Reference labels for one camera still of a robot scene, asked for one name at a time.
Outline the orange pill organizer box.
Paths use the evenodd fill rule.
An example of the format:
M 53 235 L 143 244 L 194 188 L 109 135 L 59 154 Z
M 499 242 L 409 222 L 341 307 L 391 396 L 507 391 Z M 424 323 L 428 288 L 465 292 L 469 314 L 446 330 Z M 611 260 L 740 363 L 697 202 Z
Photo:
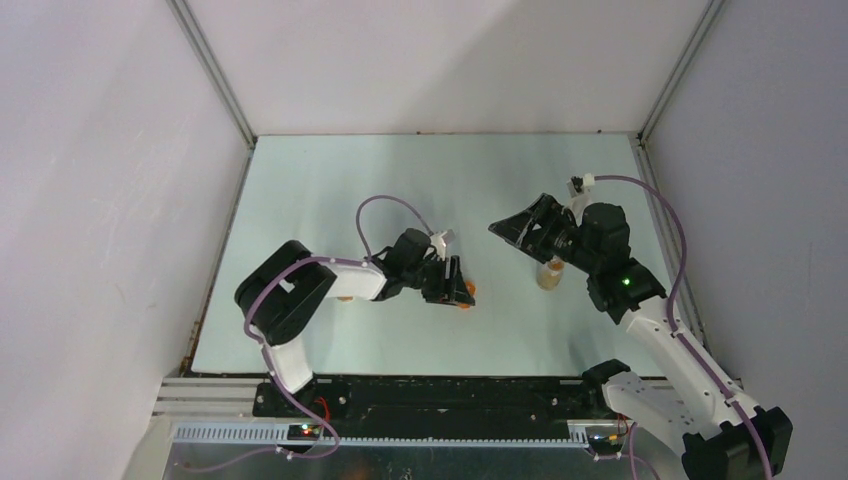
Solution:
M 475 306 L 475 294 L 475 284 L 470 280 L 466 280 L 464 282 L 464 287 L 457 293 L 457 306 L 463 310 L 467 310 Z

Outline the amber glass pill bottle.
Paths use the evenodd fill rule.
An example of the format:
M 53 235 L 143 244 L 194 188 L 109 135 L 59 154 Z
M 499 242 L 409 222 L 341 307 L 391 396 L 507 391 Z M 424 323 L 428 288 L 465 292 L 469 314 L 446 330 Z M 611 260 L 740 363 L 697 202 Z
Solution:
M 540 263 L 536 269 L 537 285 L 545 291 L 554 290 L 562 279 L 564 268 L 565 263 L 557 257 Z

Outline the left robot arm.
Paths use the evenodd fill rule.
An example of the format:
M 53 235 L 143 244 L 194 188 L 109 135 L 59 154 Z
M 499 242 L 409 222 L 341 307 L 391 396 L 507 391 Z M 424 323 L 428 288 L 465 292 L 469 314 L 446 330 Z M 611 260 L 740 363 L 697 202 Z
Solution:
M 380 302 L 412 289 L 430 304 L 475 305 L 459 257 L 446 252 L 451 234 L 408 228 L 394 244 L 362 260 L 317 256 L 290 240 L 240 283 L 234 301 L 244 315 L 244 331 L 280 382 L 277 402 L 283 409 L 299 417 L 315 406 L 313 369 L 301 334 L 324 300 Z

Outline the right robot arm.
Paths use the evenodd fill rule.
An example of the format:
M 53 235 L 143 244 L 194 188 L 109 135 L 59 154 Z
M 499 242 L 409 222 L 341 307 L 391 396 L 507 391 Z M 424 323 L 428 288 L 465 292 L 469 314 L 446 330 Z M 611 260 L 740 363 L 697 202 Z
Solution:
M 594 382 L 581 392 L 588 414 L 629 418 L 677 454 L 690 479 L 772 479 L 780 473 L 790 419 L 749 396 L 677 317 L 670 294 L 632 257 L 621 207 L 583 196 L 562 205 L 543 194 L 489 230 L 539 263 L 559 258 L 586 273 L 595 308 L 648 350 L 674 390 L 661 393 L 609 360 L 587 373 Z

